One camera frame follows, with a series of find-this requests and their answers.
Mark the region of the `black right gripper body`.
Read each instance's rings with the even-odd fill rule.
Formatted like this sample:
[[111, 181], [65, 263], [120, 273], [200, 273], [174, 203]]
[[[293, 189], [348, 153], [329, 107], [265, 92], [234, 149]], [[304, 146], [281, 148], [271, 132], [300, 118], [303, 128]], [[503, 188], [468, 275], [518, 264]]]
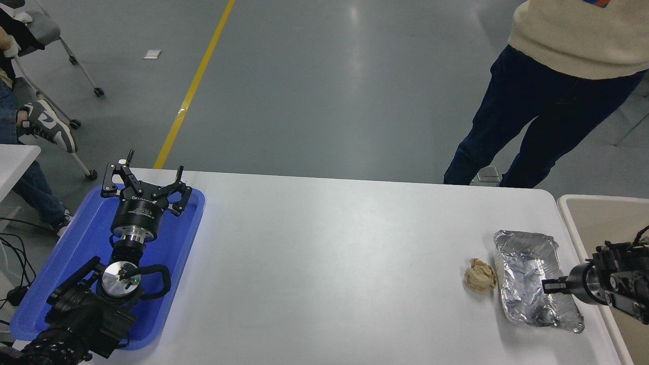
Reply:
[[572, 268], [566, 288], [578, 300], [591, 304], [599, 304], [599, 277], [593, 263], [581, 263]]

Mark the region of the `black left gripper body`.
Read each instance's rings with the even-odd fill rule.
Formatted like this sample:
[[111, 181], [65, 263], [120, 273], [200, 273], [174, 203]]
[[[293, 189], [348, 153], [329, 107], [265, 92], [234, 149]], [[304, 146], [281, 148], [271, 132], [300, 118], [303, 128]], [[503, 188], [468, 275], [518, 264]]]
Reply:
[[121, 190], [118, 194], [120, 203], [111, 224], [111, 231], [117, 234], [122, 228], [136, 226], [150, 234], [158, 233], [162, 215], [168, 208], [167, 197], [146, 199]]

